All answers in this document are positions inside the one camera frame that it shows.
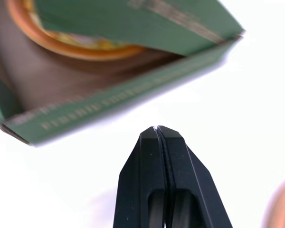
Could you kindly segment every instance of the green cardboard box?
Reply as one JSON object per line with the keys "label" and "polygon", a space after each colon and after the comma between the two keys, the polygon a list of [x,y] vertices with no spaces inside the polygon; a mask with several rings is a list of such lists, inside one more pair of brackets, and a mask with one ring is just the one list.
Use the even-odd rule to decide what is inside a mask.
{"label": "green cardboard box", "polygon": [[216,0],[35,0],[47,30],[146,46],[87,62],[47,51],[0,0],[0,128],[25,143],[58,136],[219,62],[242,27]]}

